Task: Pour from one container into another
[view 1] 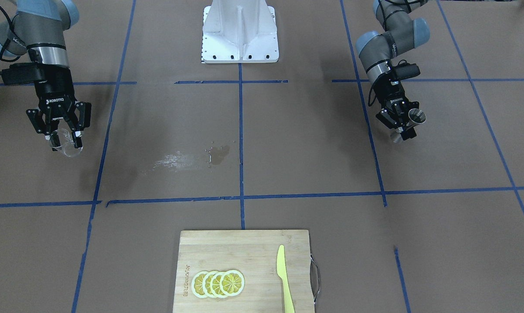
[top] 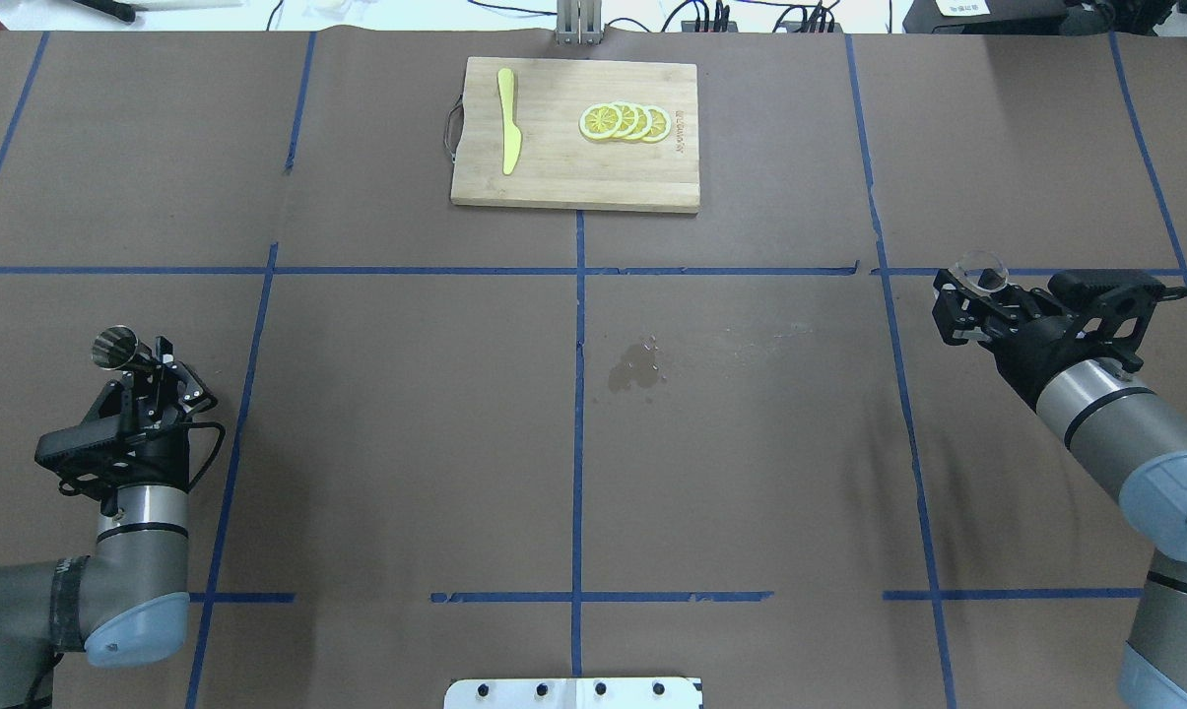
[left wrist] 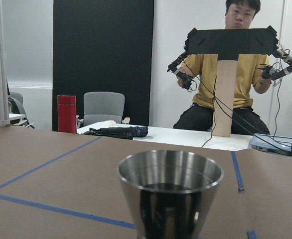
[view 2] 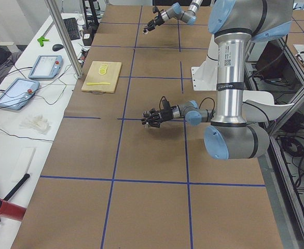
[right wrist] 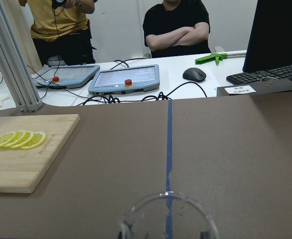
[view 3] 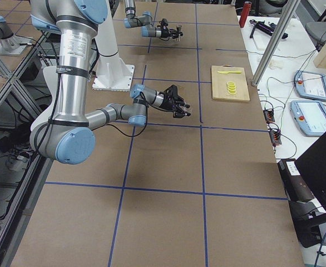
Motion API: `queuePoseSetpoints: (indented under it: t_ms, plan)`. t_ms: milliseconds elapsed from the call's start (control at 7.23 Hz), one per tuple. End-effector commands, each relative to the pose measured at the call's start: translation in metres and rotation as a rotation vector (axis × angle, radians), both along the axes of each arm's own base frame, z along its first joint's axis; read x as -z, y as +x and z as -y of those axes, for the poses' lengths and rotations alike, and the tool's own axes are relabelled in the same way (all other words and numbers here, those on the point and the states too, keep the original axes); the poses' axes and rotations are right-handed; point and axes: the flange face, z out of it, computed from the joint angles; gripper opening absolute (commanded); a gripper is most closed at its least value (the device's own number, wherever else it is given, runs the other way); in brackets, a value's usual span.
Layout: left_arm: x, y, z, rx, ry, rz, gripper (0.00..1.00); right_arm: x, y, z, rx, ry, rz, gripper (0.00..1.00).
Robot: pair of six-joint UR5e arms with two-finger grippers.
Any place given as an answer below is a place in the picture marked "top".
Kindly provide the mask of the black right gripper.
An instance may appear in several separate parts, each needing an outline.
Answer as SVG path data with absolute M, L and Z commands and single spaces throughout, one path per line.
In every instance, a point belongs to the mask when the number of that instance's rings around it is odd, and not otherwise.
M 937 271 L 932 318 L 945 346 L 976 343 L 989 352 L 999 376 L 1030 409 L 1037 409 L 1053 376 L 1080 362 L 1056 352 L 1069 318 L 1043 289 L 985 279 L 988 295 L 957 287 L 948 270 Z

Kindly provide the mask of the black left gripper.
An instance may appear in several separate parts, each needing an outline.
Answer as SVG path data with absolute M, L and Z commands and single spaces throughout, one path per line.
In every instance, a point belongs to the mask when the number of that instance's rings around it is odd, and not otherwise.
M 218 406 L 218 395 L 174 357 L 170 340 L 155 337 L 155 359 L 158 373 L 125 372 L 106 382 L 85 410 L 83 423 L 114 422 L 118 439 L 100 452 L 85 454 L 84 481 L 114 488 L 155 483 L 193 488 L 218 458 L 216 438 L 198 471 L 189 471 L 189 436 L 201 429 L 220 430 L 217 420 L 199 419 Z

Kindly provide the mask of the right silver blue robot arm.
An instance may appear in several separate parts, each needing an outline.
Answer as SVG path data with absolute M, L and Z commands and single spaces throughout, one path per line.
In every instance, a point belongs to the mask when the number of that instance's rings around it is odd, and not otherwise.
M 1141 270 L 1058 271 L 1022 289 L 1007 270 L 940 270 L 932 308 L 946 346 L 975 342 L 999 376 L 1154 545 L 1117 691 L 1129 708 L 1187 708 L 1187 418 L 1141 380 L 1161 302 Z

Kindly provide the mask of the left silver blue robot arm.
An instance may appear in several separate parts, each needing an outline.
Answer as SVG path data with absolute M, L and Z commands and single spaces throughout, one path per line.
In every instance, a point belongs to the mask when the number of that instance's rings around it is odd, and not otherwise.
M 128 327 L 93 342 L 114 372 L 83 420 L 40 437 L 63 495 L 99 504 L 93 553 L 0 566 L 0 708 L 47 708 L 63 656 L 95 667 L 160 663 L 188 637 L 189 494 L 199 414 L 218 398 L 164 337 Z

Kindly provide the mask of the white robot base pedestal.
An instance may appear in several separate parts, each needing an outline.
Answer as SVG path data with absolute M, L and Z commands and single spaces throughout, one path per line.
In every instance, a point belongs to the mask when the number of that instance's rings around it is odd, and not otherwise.
M 702 708 L 690 677 L 466 678 L 447 686 L 444 708 Z

